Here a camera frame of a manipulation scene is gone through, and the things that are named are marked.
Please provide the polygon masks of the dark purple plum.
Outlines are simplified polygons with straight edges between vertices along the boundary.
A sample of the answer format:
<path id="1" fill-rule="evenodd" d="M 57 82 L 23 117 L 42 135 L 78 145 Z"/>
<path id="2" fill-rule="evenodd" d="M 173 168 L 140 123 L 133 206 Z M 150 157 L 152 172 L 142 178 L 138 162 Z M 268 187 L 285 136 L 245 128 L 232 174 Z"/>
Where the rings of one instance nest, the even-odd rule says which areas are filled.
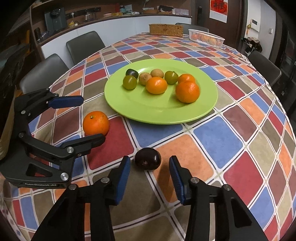
<path id="1" fill-rule="evenodd" d="M 157 150 L 146 147 L 137 151 L 134 162 L 138 168 L 151 171 L 160 166 L 162 158 L 161 154 Z"/>

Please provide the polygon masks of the checkered colourful tablecloth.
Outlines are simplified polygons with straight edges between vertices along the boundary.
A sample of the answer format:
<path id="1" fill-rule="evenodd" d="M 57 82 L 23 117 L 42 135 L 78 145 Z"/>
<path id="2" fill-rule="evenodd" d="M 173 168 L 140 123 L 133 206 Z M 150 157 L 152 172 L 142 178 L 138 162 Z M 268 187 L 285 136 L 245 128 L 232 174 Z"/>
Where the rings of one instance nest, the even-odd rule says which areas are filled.
<path id="1" fill-rule="evenodd" d="M 117 114 L 103 90 L 112 74 L 151 59 L 190 67 L 215 82 L 218 101 L 205 117 L 177 125 L 139 123 Z M 229 184 L 250 209 L 269 240 L 281 240 L 295 221 L 295 126 L 263 76 L 230 47 L 213 48 L 187 37 L 139 34 L 118 41 L 55 77 L 51 89 L 81 95 L 77 108 L 49 109 L 30 123 L 32 135 L 60 145 L 84 135 L 82 121 L 91 111 L 110 120 L 106 142 L 75 161 L 73 182 L 93 184 L 145 147 L 162 157 L 154 171 L 132 167 L 122 202 L 111 212 L 117 240 L 184 240 L 189 207 L 182 206 L 169 173 L 169 158 L 204 182 Z"/>

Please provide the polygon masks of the green plastic plate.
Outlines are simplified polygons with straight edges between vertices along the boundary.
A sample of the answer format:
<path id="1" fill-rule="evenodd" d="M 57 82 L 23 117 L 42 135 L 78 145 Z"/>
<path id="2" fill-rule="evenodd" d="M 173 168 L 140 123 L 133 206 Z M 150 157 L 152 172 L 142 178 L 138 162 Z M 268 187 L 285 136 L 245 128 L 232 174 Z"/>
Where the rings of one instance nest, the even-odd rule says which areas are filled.
<path id="1" fill-rule="evenodd" d="M 177 84 L 167 84 L 161 93 L 151 93 L 141 83 L 132 90 L 123 85 L 126 71 L 138 73 L 174 71 L 178 75 L 191 74 L 199 87 L 199 97 L 192 103 L 183 103 L 176 96 Z M 199 68 L 171 59 L 147 59 L 128 64 L 114 72 L 104 88 L 108 105 L 117 113 L 134 121 L 156 125 L 171 125 L 196 120 L 210 113 L 218 100 L 215 82 Z"/>

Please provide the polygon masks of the small orange mandarin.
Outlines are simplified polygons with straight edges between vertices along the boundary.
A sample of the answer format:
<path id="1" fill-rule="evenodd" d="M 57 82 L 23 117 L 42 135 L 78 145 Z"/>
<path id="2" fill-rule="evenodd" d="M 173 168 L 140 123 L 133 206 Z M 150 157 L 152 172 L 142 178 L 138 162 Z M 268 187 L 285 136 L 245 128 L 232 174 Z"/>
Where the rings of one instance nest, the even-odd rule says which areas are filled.
<path id="1" fill-rule="evenodd" d="M 88 113 L 82 123 L 86 136 L 102 134 L 107 135 L 110 123 L 107 115 L 102 111 L 92 111 Z"/>

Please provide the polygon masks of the white wall intercom panel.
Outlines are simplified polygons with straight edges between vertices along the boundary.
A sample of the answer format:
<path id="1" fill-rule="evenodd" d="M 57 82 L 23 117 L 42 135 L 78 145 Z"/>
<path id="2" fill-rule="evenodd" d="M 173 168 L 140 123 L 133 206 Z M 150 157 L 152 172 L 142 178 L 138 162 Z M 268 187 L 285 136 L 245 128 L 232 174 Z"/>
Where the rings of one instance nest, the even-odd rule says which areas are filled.
<path id="1" fill-rule="evenodd" d="M 260 22 L 256 21 L 255 19 L 251 19 L 250 21 L 251 29 L 259 32 L 260 30 Z"/>

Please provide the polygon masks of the brown longan fruit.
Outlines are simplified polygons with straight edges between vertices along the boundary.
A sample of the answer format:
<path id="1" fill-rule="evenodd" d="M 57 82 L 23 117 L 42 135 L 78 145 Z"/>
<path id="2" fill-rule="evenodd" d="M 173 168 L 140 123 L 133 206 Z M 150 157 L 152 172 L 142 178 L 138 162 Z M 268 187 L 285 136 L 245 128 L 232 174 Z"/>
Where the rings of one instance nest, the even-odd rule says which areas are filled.
<path id="1" fill-rule="evenodd" d="M 154 69 L 151 71 L 150 75 L 152 77 L 160 77 L 163 78 L 164 77 L 164 73 L 161 69 Z"/>
<path id="2" fill-rule="evenodd" d="M 152 78 L 152 76 L 149 73 L 143 72 L 139 75 L 138 80 L 141 85 L 145 86 L 147 81 L 151 78 Z"/>

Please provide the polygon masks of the dark wooden door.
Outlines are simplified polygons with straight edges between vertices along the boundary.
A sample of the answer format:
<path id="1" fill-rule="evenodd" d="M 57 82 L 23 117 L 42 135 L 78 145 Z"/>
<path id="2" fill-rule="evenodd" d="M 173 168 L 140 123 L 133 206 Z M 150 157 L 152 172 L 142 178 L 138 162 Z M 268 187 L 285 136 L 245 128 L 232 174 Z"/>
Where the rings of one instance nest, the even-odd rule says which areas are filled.
<path id="1" fill-rule="evenodd" d="M 245 30 L 247 1 L 228 1 L 227 23 L 210 19 L 209 12 L 210 1 L 192 1 L 193 23 L 208 28 L 210 33 L 224 38 L 224 44 L 238 50 Z"/>

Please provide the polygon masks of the green tomato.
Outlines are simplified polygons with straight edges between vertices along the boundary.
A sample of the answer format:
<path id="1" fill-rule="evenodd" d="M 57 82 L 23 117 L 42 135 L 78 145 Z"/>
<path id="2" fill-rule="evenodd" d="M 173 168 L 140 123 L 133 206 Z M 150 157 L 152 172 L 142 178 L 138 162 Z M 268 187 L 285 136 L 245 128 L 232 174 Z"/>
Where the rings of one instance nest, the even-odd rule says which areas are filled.
<path id="1" fill-rule="evenodd" d="M 174 71 L 167 71 L 164 75 L 164 78 L 169 85 L 174 85 L 177 83 L 179 76 Z"/>
<path id="2" fill-rule="evenodd" d="M 123 87 L 126 90 L 133 90 L 137 86 L 137 79 L 132 75 L 126 75 L 123 79 Z"/>

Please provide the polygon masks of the white plastic fruit basket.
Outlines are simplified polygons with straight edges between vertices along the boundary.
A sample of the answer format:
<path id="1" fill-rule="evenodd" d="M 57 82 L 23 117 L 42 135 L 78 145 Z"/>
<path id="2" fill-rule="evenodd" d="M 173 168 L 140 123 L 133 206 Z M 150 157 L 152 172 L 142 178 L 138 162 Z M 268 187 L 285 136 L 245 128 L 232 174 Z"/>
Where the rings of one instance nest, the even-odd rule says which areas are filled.
<path id="1" fill-rule="evenodd" d="M 189 38 L 191 41 L 219 48 L 222 47 L 225 41 L 225 39 L 220 36 L 194 29 L 189 29 Z"/>

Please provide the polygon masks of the red white door poster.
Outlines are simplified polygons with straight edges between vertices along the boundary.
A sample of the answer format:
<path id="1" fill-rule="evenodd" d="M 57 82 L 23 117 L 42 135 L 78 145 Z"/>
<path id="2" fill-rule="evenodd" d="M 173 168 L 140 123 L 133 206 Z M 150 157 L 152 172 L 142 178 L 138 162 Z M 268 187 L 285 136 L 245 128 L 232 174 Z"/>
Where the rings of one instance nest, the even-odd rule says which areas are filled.
<path id="1" fill-rule="evenodd" d="M 227 23 L 228 0 L 210 0 L 209 18 Z"/>

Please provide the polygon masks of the woven wicker box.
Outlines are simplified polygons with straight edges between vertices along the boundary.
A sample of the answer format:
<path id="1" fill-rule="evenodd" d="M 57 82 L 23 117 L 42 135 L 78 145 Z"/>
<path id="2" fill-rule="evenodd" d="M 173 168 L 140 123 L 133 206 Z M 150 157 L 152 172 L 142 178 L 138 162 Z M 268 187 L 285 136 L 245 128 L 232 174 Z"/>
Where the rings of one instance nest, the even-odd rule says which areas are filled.
<path id="1" fill-rule="evenodd" d="M 171 24 L 150 24 L 149 32 L 151 35 L 182 37 L 183 26 Z"/>

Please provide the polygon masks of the large orange mandarin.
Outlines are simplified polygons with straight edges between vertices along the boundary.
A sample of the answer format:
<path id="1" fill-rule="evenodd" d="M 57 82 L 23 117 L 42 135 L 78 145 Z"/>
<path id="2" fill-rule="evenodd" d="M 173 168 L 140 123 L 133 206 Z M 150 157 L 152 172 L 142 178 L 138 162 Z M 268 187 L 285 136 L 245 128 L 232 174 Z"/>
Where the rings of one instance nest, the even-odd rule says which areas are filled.
<path id="1" fill-rule="evenodd" d="M 182 103 L 193 103 L 200 96 L 198 85 L 191 81 L 183 81 L 176 86 L 176 97 Z"/>

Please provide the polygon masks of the black coffee machine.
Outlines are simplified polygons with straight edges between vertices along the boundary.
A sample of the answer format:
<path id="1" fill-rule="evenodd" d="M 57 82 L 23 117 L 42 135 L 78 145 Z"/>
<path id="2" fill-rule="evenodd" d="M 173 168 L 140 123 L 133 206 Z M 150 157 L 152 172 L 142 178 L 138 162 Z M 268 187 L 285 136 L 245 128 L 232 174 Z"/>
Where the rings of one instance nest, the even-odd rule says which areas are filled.
<path id="1" fill-rule="evenodd" d="M 54 9 L 45 13 L 45 23 L 48 34 L 55 35 L 67 28 L 67 21 L 64 8 Z"/>

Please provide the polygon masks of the dark chair right side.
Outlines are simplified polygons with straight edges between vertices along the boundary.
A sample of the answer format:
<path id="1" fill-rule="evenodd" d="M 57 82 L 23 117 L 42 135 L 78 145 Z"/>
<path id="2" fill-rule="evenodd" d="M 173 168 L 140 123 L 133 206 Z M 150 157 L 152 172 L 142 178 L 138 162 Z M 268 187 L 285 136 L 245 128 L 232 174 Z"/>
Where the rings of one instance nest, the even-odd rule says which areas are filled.
<path id="1" fill-rule="evenodd" d="M 281 70 L 269 59 L 258 51 L 253 51 L 247 56 L 250 63 L 266 79 L 270 86 L 274 86 L 281 77 Z"/>

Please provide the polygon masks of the orange kumquat fruit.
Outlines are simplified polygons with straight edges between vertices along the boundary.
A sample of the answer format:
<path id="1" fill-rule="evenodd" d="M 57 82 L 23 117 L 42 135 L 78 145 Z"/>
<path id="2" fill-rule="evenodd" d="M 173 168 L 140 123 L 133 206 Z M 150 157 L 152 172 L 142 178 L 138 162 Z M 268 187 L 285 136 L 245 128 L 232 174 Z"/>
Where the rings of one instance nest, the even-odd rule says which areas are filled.
<path id="1" fill-rule="evenodd" d="M 182 74 L 178 77 L 178 83 L 190 81 L 196 83 L 196 80 L 193 75 L 191 74 Z"/>
<path id="2" fill-rule="evenodd" d="M 146 90 L 151 94 L 162 94 L 168 87 L 167 82 L 160 77 L 152 77 L 146 83 Z"/>

